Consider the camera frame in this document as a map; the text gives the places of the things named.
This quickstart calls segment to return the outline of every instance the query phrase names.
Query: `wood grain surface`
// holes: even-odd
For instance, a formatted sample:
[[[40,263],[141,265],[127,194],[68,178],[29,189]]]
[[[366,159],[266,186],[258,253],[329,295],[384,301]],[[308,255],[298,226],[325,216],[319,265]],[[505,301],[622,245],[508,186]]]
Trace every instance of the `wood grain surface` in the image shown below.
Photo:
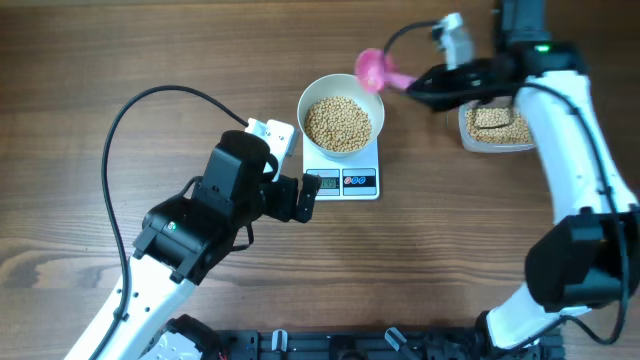
[[[308,84],[350,73],[360,51],[409,22],[460,11],[479,55],[491,54],[490,0],[127,3],[0,1],[0,359],[62,358],[117,280],[99,165],[133,95],[186,85],[243,118],[295,124]],[[640,189],[640,3],[549,3],[548,26],[584,53],[613,157]],[[416,75],[443,61],[420,31],[394,56]],[[215,329],[415,328],[470,325],[508,298],[528,249],[551,228],[537,154],[469,153],[455,112],[447,121],[397,94],[383,100],[380,200],[319,203],[306,225],[260,219],[255,245],[213,269],[176,315]],[[222,132],[238,128],[185,94],[130,110],[109,167],[129,253],[144,214],[201,174]],[[301,172],[298,144],[284,173]],[[568,325],[569,357],[637,359],[636,303],[613,347]],[[604,334],[614,315],[610,307],[587,320]]]

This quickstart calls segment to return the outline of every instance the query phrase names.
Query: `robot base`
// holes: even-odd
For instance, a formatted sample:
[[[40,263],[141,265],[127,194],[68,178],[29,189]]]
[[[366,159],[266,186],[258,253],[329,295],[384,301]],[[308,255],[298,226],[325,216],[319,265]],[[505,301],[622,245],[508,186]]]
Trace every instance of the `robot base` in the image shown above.
[[[488,360],[475,328],[433,328],[402,334],[407,349],[396,351],[384,332],[273,333],[213,331],[188,315],[171,320],[141,359],[202,360]],[[502,360],[563,360],[560,330],[537,345]]]

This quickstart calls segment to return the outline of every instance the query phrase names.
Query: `pink scoop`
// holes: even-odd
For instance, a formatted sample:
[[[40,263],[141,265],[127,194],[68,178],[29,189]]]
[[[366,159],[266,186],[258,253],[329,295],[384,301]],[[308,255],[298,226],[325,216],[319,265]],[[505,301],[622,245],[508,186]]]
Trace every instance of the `pink scoop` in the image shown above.
[[[394,65],[391,57],[382,57],[384,53],[380,49],[367,49],[358,55],[355,74],[360,85],[370,93],[378,93],[389,84],[400,90],[407,90],[416,78],[393,72]]]

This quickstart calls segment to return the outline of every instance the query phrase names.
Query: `robotic arm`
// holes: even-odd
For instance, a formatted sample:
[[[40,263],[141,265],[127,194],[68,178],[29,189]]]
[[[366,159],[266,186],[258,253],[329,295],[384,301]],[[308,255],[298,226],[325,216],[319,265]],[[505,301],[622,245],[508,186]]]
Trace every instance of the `robotic arm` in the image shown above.
[[[460,36],[461,21],[447,29],[451,16],[433,34],[447,54],[457,55],[446,56],[446,66],[429,70],[406,93],[434,111],[513,97],[533,133],[554,207],[555,227],[527,256],[526,283],[479,317],[478,353],[510,353],[569,320],[585,329],[577,316],[619,301],[611,338],[592,336],[613,343],[640,280],[640,208],[598,126],[584,61],[571,44],[551,41],[543,1],[502,1],[492,59],[468,56],[473,49]]]
[[[96,358],[137,359],[156,345],[154,334],[193,294],[209,270],[230,252],[244,250],[253,242],[251,223],[261,215],[283,222],[311,219],[319,178],[305,174],[298,195],[298,180],[280,174],[285,155],[295,148],[296,134],[289,124],[275,120],[264,124],[254,119],[249,120],[245,132],[225,132],[204,175],[149,211],[129,260],[126,311]],[[185,198],[192,184],[193,195]],[[234,246],[243,227],[247,228],[249,244]],[[92,356],[127,293],[123,290],[121,277],[66,359]],[[166,350],[171,352],[175,346]],[[204,352],[190,346],[193,356]]]

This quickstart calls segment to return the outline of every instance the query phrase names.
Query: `soybean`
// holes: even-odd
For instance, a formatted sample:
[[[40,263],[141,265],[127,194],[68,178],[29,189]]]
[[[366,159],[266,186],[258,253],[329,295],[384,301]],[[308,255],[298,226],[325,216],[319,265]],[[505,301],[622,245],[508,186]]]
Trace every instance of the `soybean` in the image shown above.
[[[334,96],[311,106],[304,130],[314,143],[327,150],[349,152],[367,144],[371,121],[353,99]]]
[[[529,127],[526,120],[518,112],[507,108],[479,108],[467,110],[467,131],[469,135],[480,142],[492,144],[531,144]],[[482,129],[483,127],[501,126],[497,129]]]

